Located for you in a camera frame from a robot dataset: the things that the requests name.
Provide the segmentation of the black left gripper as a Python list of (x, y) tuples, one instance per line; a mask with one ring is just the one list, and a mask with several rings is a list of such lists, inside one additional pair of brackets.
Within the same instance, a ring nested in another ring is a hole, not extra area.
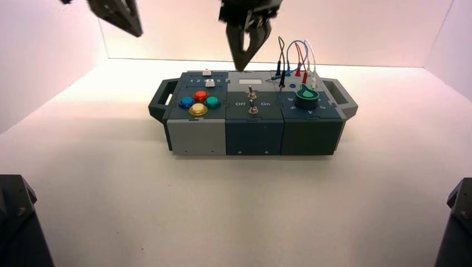
[[(61, 0), (70, 4), (72, 0)], [(89, 0), (90, 10), (100, 19), (135, 37), (143, 34), (139, 9), (135, 0)]]

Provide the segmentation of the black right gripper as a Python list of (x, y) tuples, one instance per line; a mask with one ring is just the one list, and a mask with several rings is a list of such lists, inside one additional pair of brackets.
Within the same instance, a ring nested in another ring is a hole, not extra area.
[(227, 40), (237, 71), (246, 68), (268, 39), (272, 31), (269, 19), (277, 16), (282, 2), (221, 1), (218, 20), (227, 23)]

